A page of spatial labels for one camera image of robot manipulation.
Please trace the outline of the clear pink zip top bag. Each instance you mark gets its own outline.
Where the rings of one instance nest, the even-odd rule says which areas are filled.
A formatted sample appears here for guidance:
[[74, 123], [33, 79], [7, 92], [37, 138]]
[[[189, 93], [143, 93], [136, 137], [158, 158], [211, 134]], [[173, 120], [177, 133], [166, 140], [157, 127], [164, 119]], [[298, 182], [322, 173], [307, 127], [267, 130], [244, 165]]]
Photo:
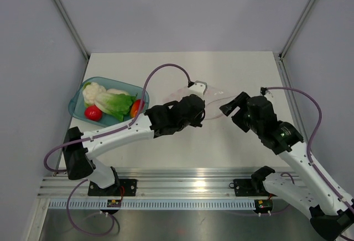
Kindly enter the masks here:
[[[180, 101], [183, 97], [190, 94], [192, 94], [192, 90], [188, 87], [183, 87], [163, 98], [162, 102], [168, 103], [171, 101]], [[219, 107], [225, 103], [228, 103], [235, 97], [235, 94], [231, 94], [216, 87], [208, 86], [204, 95], [206, 106], [205, 120], [212, 120], [222, 117], [223, 113], [220, 111]]]

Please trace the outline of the red orange mango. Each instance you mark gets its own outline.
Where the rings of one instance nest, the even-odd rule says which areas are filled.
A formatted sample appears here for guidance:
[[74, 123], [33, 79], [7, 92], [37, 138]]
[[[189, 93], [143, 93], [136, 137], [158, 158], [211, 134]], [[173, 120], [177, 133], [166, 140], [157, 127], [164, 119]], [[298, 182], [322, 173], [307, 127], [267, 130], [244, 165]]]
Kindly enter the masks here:
[[135, 102], [131, 106], [130, 117], [134, 118], [138, 114], [139, 107], [143, 109], [144, 104], [144, 101], [142, 101], [141, 99], [135, 100]]

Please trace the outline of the green lettuce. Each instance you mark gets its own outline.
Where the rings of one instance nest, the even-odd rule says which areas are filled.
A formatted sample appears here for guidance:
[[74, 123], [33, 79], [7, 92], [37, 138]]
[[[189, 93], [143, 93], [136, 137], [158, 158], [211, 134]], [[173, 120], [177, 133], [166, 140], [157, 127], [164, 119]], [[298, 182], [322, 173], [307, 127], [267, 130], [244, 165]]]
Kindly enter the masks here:
[[114, 93], [100, 93], [95, 98], [95, 106], [103, 113], [116, 118], [119, 122], [129, 113], [136, 96]]

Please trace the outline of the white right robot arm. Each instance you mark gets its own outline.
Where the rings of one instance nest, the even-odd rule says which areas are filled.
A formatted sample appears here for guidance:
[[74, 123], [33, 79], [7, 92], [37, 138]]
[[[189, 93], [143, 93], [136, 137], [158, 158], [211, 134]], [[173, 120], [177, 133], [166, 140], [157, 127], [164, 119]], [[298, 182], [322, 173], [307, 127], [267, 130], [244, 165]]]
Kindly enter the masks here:
[[251, 189], [258, 195], [276, 195], [306, 216], [325, 240], [336, 240], [353, 225], [353, 197], [312, 155], [309, 144], [290, 123], [281, 121], [264, 95], [241, 92], [220, 107], [244, 132], [252, 131], [261, 143], [285, 161], [306, 185], [303, 190], [264, 166], [251, 175]]

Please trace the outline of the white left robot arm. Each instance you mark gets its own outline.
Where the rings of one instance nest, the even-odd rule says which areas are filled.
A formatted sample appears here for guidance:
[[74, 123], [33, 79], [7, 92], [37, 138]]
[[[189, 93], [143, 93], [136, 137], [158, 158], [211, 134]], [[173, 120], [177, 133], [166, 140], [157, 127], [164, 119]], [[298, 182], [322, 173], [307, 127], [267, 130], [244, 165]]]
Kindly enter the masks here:
[[130, 122], [112, 125], [97, 131], [81, 132], [70, 128], [65, 136], [63, 155], [69, 180], [87, 179], [106, 195], [115, 195], [120, 181], [115, 168], [98, 160], [98, 156], [140, 140], [173, 135], [184, 128], [201, 127], [205, 101], [195, 95], [156, 105]]

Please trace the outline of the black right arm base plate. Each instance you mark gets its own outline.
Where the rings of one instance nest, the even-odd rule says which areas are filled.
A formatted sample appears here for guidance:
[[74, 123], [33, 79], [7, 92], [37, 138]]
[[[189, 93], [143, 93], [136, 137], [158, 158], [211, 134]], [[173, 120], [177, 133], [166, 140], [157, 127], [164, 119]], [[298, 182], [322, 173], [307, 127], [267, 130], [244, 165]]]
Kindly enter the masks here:
[[270, 197], [269, 192], [256, 189], [251, 179], [234, 179], [228, 186], [234, 190], [236, 197]]

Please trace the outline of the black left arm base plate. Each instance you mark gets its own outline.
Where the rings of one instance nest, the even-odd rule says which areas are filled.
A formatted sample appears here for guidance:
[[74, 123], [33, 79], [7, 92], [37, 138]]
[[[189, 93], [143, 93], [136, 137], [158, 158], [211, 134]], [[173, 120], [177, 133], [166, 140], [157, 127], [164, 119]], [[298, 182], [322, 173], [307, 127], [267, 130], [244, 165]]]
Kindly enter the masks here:
[[112, 185], [107, 188], [100, 188], [95, 183], [90, 182], [88, 195], [92, 197], [134, 197], [137, 192], [136, 179], [119, 179], [119, 186]]

